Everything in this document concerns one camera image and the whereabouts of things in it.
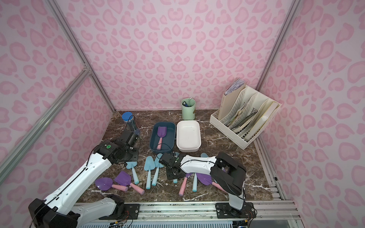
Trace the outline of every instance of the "white robotic arm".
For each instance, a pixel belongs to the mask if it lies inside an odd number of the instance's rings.
[[[112,142],[102,142],[85,164],[79,168],[62,186],[44,200],[35,199],[29,205],[30,214],[36,227],[77,228],[96,218],[109,216],[110,219],[125,218],[124,201],[112,195],[87,206],[74,206],[83,192],[113,163],[125,157],[125,147]],[[170,179],[182,178],[186,173],[211,175],[229,193],[229,205],[238,212],[244,204],[245,168],[225,153],[209,158],[164,154],[160,163],[166,166]]]

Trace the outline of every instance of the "robotic arm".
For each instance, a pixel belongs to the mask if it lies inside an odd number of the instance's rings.
[[[209,158],[179,154],[163,154],[160,163],[166,166],[168,179],[182,178],[186,173],[210,175],[229,195],[229,205],[242,213],[246,168],[226,153]]]
[[[132,148],[137,138],[133,132],[124,130],[114,142],[101,142],[88,161],[62,186],[44,200],[35,199],[28,207],[35,227],[77,228],[96,218],[118,220],[125,216],[124,201],[115,195],[82,207],[74,204],[112,164],[137,160],[138,150]],[[168,179],[182,178],[193,172],[211,175],[229,193],[229,205],[240,217],[244,206],[246,169],[233,158],[222,152],[209,158],[182,154],[176,158],[172,154],[164,154],[160,163],[166,166]]]

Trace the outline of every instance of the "dark blue tray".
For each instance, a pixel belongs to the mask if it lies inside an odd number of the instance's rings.
[[[158,145],[158,141],[160,140],[160,137],[157,135],[158,127],[167,127],[166,136],[162,138],[162,143],[164,143],[164,144],[162,144],[161,150],[155,150]],[[170,153],[171,149],[174,148],[175,135],[176,135],[176,125],[174,123],[172,123],[172,122],[156,123],[152,129],[152,135],[151,135],[151,140],[150,140],[150,149],[156,154]]]

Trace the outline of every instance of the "purple toy shovel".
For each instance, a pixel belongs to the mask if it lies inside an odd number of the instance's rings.
[[[216,186],[217,188],[224,191],[225,193],[228,193],[218,183],[213,182],[212,177],[210,175],[206,175],[206,174],[202,174],[202,173],[197,173],[196,175],[202,184]]]
[[[113,185],[113,180],[109,177],[102,177],[97,180],[95,180],[95,185],[101,190],[101,191],[107,191],[110,188],[115,188],[121,191],[127,191],[128,187],[123,185]]]
[[[182,182],[182,185],[180,187],[180,191],[179,191],[179,195],[183,196],[184,195],[184,191],[185,191],[185,187],[186,187],[186,182],[188,181],[188,177],[190,177],[190,175],[193,173],[187,173],[184,177],[184,181]]]
[[[160,137],[160,140],[158,141],[157,149],[161,150],[162,146],[162,138],[166,136],[167,127],[158,127],[157,129],[157,136]]]
[[[145,193],[144,189],[138,187],[137,185],[135,185],[131,182],[132,181],[131,176],[124,171],[121,171],[119,173],[119,175],[116,178],[114,178],[114,180],[115,180],[115,182],[117,182],[120,185],[130,185],[132,188],[134,188],[134,190],[136,190],[141,195],[143,195],[143,193]]]

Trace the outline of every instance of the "pink handle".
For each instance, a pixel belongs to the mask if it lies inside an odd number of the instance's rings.
[[[139,194],[143,195],[143,193],[145,193],[145,190],[143,188],[140,188],[133,183],[130,183],[129,185],[132,186],[132,188],[134,188],[134,190],[136,190]]]
[[[180,191],[179,191],[179,196],[183,196],[184,195],[184,191],[185,191],[185,187],[186,187],[186,182],[188,181],[187,177],[184,177],[184,181],[182,182]]]
[[[123,185],[112,185],[112,188],[115,188],[115,189],[118,189],[118,190],[121,190],[121,191],[128,191],[128,187],[127,186],[123,186]]]
[[[160,138],[160,141],[158,141],[157,149],[161,150],[161,146],[162,146],[162,138]]]
[[[228,193],[226,192],[218,183],[215,183],[214,181],[212,182],[212,185],[216,186],[217,188],[219,188],[220,190],[224,191],[225,193]]]

